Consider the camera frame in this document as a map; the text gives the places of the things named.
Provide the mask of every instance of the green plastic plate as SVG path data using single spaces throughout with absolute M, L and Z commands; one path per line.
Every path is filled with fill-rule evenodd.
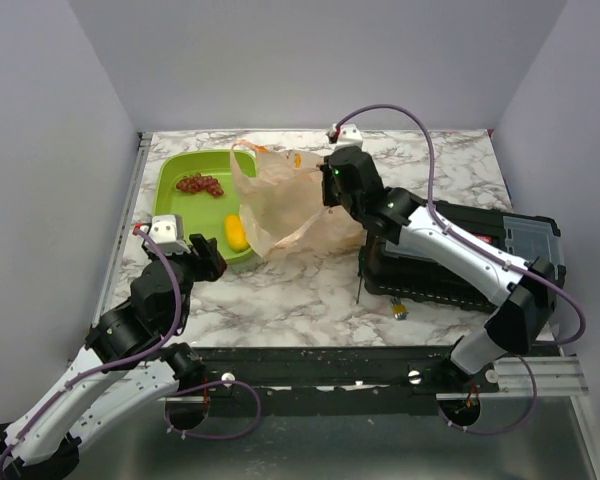
M 247 152 L 236 151 L 236 160 L 245 175 L 256 175 L 255 160 Z M 176 184 L 189 175 L 200 172 L 217 178 L 224 195 L 214 198 L 207 192 L 183 193 Z M 156 198 L 153 204 L 154 215 L 177 213 L 182 217 L 187 242 L 192 233 L 201 233 L 205 238 L 218 240 L 218 250 L 227 263 L 239 263 L 252 254 L 251 248 L 235 252 L 227 243 L 224 232 L 224 219 L 227 215 L 238 214 L 240 200 L 233 188 L 229 167 L 229 150 L 206 150 L 181 153 L 164 162 L 158 177 Z

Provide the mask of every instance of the black storage box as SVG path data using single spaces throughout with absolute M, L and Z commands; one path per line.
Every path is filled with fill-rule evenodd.
M 529 261 L 537 257 L 549 259 L 556 266 L 556 283 L 560 287 L 564 285 L 566 268 L 560 230 L 553 219 L 464 207 L 445 201 L 437 201 L 436 210 L 496 248 Z M 492 312 L 495 308 L 466 280 L 433 260 L 369 233 L 358 260 L 359 274 L 371 294 L 445 303 L 483 312 Z

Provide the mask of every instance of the red grapes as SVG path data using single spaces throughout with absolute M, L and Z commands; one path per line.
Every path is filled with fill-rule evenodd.
M 178 182 L 176 188 L 185 193 L 198 193 L 202 190 L 206 190 L 214 197 L 221 197 L 224 195 L 222 185 L 220 185 L 217 178 L 213 178 L 211 175 L 201 175 L 200 173 L 184 177 Z

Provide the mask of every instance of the small yellow object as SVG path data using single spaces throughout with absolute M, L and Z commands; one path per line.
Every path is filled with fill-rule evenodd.
M 409 314 L 409 310 L 402 304 L 398 297 L 391 297 L 391 311 L 396 320 L 404 320 Z
M 233 251 L 242 252 L 249 248 L 247 235 L 238 215 L 227 215 L 224 219 L 224 233 L 227 237 L 227 243 Z

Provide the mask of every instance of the metal frame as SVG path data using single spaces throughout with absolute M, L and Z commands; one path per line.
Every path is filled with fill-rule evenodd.
M 149 147 L 151 146 L 153 134 L 138 133 L 138 136 L 140 137 L 140 143 L 138 145 L 136 160 L 133 164 L 131 182 L 127 189 L 124 206 L 122 213 L 120 214 L 120 221 L 118 222 L 117 241 L 109 256 L 109 264 L 107 265 L 104 285 L 100 291 L 100 296 L 98 297 L 95 315 L 91 322 L 92 325 L 98 323 L 100 316 L 104 313 L 107 304 L 113 295 L 113 282 L 118 277 L 118 271 L 120 269 L 120 264 L 122 263 L 122 253 L 127 244 L 129 229 L 131 228 L 131 218 L 133 217 L 133 210 L 135 208 L 136 200 L 138 199 L 138 192 L 140 191 L 142 174 L 144 173 L 144 167 L 147 164 L 147 158 L 149 156 Z
M 122 252 L 126 245 L 131 218 L 140 189 L 144 167 L 149 154 L 153 135 L 142 133 L 136 162 L 133 167 L 131 183 L 127 191 L 125 205 L 121 213 L 118 227 L 118 241 L 116 242 L 109 259 L 109 266 L 105 282 L 99 296 L 94 323 L 104 312 L 106 305 L 113 294 L 113 282 L 118 275 L 122 262 Z M 582 433 L 591 464 L 600 480 L 600 430 L 593 416 L 588 387 L 577 357 L 531 357 L 526 358 L 536 376 L 538 395 L 542 397 L 571 397 L 574 414 Z M 484 398 L 512 398 L 528 397 L 530 394 L 530 381 L 528 374 L 520 361 L 515 358 L 504 358 L 494 365 L 497 381 L 501 390 L 497 393 L 484 393 Z M 438 394 L 437 398 L 454 399 L 458 394 Z

